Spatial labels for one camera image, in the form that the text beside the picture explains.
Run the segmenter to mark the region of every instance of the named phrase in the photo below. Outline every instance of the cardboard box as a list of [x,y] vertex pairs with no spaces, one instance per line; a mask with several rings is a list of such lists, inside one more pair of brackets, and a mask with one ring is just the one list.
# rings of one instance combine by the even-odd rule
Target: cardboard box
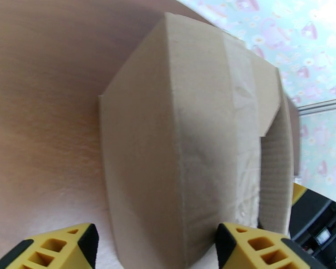
[[113,233],[126,269],[217,268],[211,247],[223,221],[256,226],[259,215],[266,229],[287,233],[286,97],[277,69],[242,41],[167,13],[100,107]]

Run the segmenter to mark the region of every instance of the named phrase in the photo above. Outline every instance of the floral wallpaper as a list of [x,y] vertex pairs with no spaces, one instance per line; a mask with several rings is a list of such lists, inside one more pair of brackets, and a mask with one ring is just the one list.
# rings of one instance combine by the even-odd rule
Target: floral wallpaper
[[336,110],[301,117],[300,184],[336,201]]
[[336,0],[178,0],[280,69],[297,106],[336,99]]

